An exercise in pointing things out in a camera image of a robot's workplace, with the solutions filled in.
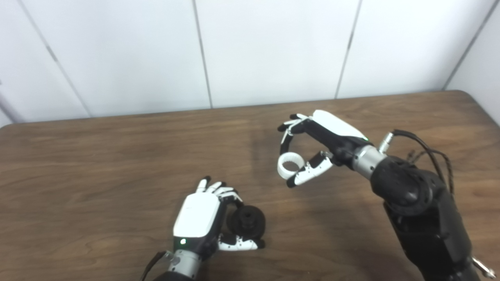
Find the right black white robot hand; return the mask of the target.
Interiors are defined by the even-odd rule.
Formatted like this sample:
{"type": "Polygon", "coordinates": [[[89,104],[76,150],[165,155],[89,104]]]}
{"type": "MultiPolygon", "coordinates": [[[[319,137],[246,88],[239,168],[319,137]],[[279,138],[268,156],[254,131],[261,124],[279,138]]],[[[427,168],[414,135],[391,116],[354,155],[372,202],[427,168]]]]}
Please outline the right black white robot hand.
{"type": "Polygon", "coordinates": [[[372,145],[357,128],[324,110],[315,110],[311,116],[291,114],[290,120],[277,130],[283,133],[277,170],[289,188],[306,183],[334,166],[354,170],[357,153],[372,145]],[[319,151],[308,161],[289,151],[294,136],[303,133],[324,145],[327,151],[319,151]]]}

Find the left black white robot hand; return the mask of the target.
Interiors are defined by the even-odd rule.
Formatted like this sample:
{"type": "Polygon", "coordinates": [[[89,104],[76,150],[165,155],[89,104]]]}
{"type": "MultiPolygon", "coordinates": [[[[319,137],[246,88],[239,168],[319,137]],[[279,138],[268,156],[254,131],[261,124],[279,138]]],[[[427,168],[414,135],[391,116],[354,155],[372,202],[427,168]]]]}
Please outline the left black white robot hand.
{"type": "Polygon", "coordinates": [[[239,209],[245,204],[234,187],[224,181],[210,182],[210,176],[203,177],[184,199],[173,227],[174,251],[189,251],[205,261],[217,251],[264,249],[262,239],[223,233],[228,206],[239,209]]]}

